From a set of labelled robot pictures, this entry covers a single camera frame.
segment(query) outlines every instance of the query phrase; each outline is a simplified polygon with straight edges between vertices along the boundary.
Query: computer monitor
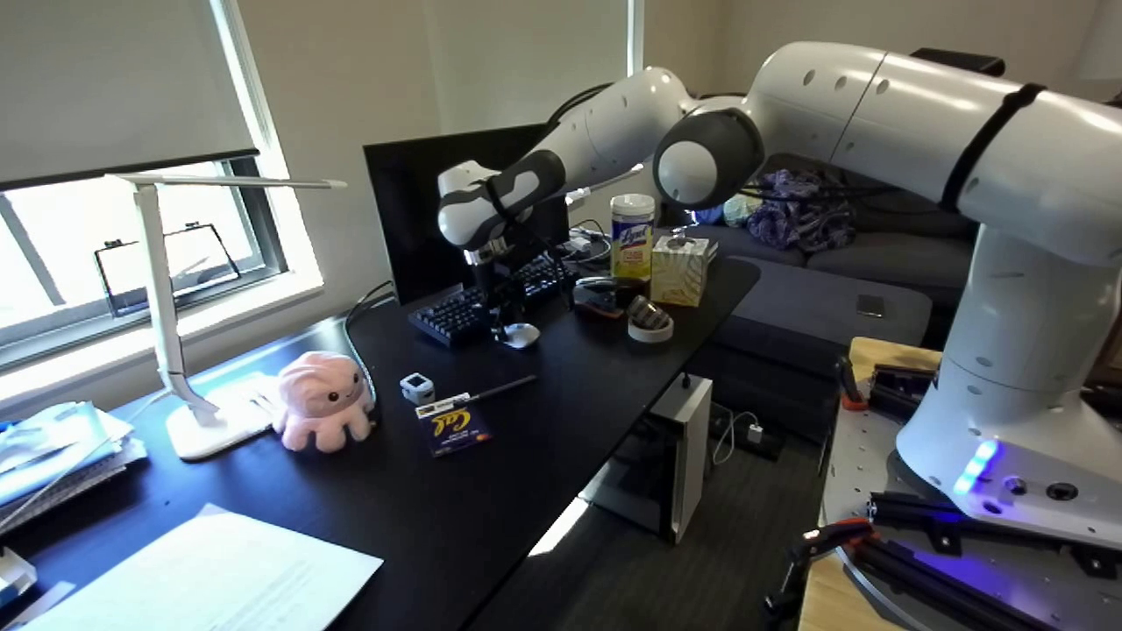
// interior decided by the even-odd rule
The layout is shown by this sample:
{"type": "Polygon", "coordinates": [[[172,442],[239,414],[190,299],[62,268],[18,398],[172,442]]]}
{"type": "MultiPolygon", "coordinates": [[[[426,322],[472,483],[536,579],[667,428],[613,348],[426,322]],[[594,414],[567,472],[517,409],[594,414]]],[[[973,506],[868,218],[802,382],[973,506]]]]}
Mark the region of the computer monitor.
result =
{"type": "MultiPolygon", "coordinates": [[[[462,253],[437,233],[437,177],[458,161],[505,170],[518,161],[550,125],[503,125],[454,136],[418,136],[370,143],[366,164],[374,185],[385,233],[395,299],[418,302],[454,285],[472,285],[462,253]]],[[[544,246],[567,240],[565,198],[532,211],[526,233],[517,233],[517,256],[536,256],[544,246]]]]}

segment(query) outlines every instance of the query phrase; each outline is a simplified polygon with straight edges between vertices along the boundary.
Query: floor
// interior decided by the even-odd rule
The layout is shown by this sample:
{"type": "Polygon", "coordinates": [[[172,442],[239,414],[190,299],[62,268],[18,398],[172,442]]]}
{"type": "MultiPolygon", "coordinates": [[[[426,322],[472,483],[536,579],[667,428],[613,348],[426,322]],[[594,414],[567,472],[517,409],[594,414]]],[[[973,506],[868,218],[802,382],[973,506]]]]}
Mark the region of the floor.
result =
{"type": "Polygon", "coordinates": [[[678,547],[588,509],[562,547],[530,558],[469,628],[776,628],[762,600],[780,590],[790,542],[814,526],[822,483],[814,447],[790,442],[776,458],[732,449],[709,470],[706,503],[678,547]]]}

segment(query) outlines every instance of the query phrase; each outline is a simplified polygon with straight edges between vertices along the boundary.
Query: desk lamp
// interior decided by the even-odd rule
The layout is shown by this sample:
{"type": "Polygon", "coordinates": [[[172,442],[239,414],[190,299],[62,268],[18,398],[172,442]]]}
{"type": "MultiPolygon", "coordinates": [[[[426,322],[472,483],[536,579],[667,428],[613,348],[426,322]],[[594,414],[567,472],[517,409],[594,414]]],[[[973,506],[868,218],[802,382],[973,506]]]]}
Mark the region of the desk lamp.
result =
{"type": "Polygon", "coordinates": [[[218,408],[185,382],[184,343],[177,333],[177,295],[167,275],[167,246],[163,220],[163,185],[234,185],[234,190],[343,190],[337,178],[249,178],[249,177],[116,177],[134,185],[134,205],[142,211],[142,243],[148,256],[148,308],[155,329],[155,357],[167,393],[184,400],[167,414],[167,442],[178,458],[206,458],[271,428],[268,414],[239,414],[234,408],[218,408]]]}

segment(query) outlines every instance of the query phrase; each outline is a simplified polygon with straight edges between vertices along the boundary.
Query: robotic arm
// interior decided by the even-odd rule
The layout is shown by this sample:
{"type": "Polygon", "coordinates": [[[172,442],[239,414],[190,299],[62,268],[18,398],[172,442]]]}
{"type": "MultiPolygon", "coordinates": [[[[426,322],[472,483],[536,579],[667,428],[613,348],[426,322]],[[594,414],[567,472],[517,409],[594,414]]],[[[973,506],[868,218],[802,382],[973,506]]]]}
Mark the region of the robotic arm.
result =
{"type": "Polygon", "coordinates": [[[796,41],[747,98],[695,103],[667,69],[571,109],[498,177],[456,170],[443,235],[484,268],[536,199],[654,159],[685,207],[768,156],[838,164],[983,223],[939,378],[897,435],[983,524],[1122,547],[1122,435],[1081,402],[1118,317],[1122,109],[858,46],[796,41]]]}

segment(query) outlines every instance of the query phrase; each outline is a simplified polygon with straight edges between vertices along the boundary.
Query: bottle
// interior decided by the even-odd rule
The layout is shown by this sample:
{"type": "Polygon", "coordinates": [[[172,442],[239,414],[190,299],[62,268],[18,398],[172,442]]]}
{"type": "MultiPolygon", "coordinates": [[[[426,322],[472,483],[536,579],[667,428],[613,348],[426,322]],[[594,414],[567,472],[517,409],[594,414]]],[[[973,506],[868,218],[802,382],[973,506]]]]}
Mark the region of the bottle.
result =
{"type": "Polygon", "coordinates": [[[621,198],[610,198],[608,207],[610,207],[610,276],[648,285],[656,198],[621,194],[621,198]]]}

